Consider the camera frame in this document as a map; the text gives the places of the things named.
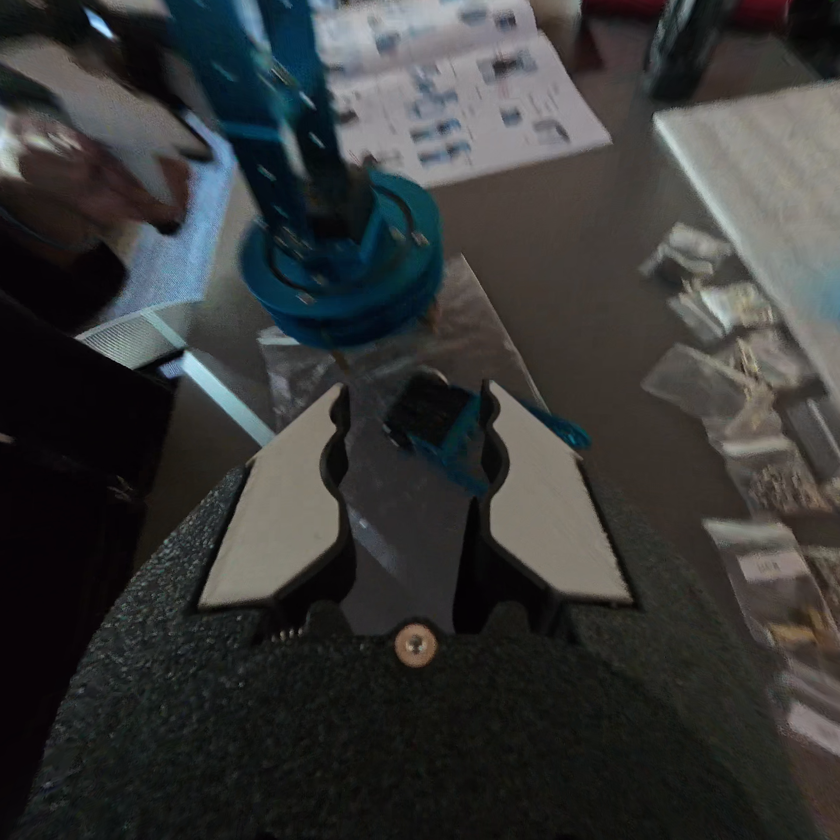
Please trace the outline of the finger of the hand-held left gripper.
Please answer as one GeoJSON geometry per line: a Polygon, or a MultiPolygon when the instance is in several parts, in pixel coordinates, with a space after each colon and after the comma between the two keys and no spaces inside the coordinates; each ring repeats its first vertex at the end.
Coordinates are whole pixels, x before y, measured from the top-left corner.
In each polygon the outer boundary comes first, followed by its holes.
{"type": "Polygon", "coordinates": [[[212,147],[167,107],[119,87],[67,93],[73,126],[110,154],[153,198],[172,198],[162,169],[164,160],[206,163],[212,147]]]}

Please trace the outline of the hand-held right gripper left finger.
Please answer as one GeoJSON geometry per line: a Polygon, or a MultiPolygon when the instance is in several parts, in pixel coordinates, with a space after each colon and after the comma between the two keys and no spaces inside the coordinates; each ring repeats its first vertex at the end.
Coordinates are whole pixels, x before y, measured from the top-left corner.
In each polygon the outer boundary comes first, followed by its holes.
{"type": "Polygon", "coordinates": [[[350,391],[337,384],[251,459],[199,611],[307,611],[350,593],[356,557],[340,488],[350,426],[350,391]]]}

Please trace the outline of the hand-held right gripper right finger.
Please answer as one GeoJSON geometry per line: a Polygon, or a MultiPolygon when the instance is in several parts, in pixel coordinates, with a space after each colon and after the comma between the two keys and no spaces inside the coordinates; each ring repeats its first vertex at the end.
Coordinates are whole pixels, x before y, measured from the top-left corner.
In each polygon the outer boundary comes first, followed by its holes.
{"type": "Polygon", "coordinates": [[[562,600],[633,604],[578,453],[498,382],[483,382],[480,403],[479,533],[488,549],[562,600]]]}

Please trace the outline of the blue bracket with black servo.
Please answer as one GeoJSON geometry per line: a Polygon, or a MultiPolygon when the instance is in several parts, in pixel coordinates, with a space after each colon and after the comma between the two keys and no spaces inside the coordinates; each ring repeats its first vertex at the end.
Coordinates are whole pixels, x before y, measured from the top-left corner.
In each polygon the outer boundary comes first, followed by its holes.
{"type": "Polygon", "coordinates": [[[438,371],[415,373],[387,410],[383,430],[478,499],[536,497],[579,507],[592,498],[580,457],[591,443],[587,434],[496,381],[472,392],[438,371]]]}

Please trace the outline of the blue robot arm base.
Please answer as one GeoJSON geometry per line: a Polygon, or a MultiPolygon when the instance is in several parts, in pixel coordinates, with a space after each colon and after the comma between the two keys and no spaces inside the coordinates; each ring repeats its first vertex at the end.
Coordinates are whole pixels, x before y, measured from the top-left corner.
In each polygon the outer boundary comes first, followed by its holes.
{"type": "Polygon", "coordinates": [[[336,351],[422,317],[444,274],[438,205],[343,157],[309,2],[165,5],[255,203],[239,268],[273,323],[336,351]]]}

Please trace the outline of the person's left forearm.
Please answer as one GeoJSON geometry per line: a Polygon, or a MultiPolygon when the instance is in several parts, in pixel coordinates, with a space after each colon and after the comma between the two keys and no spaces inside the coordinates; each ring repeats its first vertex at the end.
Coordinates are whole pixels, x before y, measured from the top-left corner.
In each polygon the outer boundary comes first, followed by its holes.
{"type": "Polygon", "coordinates": [[[76,335],[110,307],[127,278],[123,262],[106,245],[49,259],[2,222],[3,307],[20,307],[51,328],[76,335]]]}

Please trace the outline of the person's dark clothing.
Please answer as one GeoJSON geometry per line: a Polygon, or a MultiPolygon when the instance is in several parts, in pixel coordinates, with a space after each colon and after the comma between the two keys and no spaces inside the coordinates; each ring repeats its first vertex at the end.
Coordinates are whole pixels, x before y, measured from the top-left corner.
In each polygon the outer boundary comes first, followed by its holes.
{"type": "Polygon", "coordinates": [[[1,387],[6,838],[70,678],[129,579],[173,394],[6,295],[1,387]]]}

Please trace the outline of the large clear plastic bag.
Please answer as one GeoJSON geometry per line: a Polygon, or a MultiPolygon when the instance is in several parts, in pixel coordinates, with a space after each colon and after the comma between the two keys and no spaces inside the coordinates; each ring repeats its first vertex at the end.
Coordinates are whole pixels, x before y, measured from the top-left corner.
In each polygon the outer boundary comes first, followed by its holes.
{"type": "Polygon", "coordinates": [[[523,359],[464,257],[448,262],[432,328],[412,326],[389,339],[344,352],[295,343],[278,328],[257,339],[266,363],[277,431],[335,384],[350,392],[345,439],[350,468],[341,491],[353,537],[416,602],[450,602],[470,500],[487,488],[480,467],[483,434],[476,423],[458,439],[453,467],[400,449],[385,417],[416,373],[437,373],[478,394],[494,380],[544,408],[523,359]]]}

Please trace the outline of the pile of small screw bags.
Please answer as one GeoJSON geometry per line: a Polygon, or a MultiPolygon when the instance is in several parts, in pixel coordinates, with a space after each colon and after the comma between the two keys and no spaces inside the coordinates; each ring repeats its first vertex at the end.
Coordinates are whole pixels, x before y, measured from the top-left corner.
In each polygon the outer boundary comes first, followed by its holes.
{"type": "Polygon", "coordinates": [[[838,758],[838,411],[779,306],[721,273],[734,249],[675,223],[639,267],[672,287],[676,343],[642,382],[696,419],[746,509],[702,522],[774,659],[784,730],[838,758]]]}

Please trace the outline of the open instruction manual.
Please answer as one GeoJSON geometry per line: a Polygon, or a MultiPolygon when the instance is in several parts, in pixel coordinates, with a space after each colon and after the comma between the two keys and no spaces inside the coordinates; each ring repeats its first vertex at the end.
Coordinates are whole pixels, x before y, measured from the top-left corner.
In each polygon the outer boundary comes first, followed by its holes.
{"type": "Polygon", "coordinates": [[[430,188],[612,143],[530,2],[364,2],[313,25],[348,163],[430,188]]]}

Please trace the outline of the white foam sheet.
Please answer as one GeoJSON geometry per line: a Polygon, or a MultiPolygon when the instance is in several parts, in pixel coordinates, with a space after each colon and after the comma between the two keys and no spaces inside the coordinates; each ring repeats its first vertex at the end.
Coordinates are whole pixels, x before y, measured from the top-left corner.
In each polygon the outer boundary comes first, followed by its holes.
{"type": "Polygon", "coordinates": [[[838,80],[663,110],[653,124],[838,402],[838,80]]]}

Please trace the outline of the black cylinder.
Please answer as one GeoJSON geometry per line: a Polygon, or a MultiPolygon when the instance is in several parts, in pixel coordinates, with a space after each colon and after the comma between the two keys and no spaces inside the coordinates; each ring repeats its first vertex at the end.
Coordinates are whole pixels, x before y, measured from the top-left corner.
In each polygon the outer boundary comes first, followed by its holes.
{"type": "Polygon", "coordinates": [[[651,99],[680,102],[695,93],[730,10],[728,1],[665,3],[644,63],[644,88],[651,99]]]}

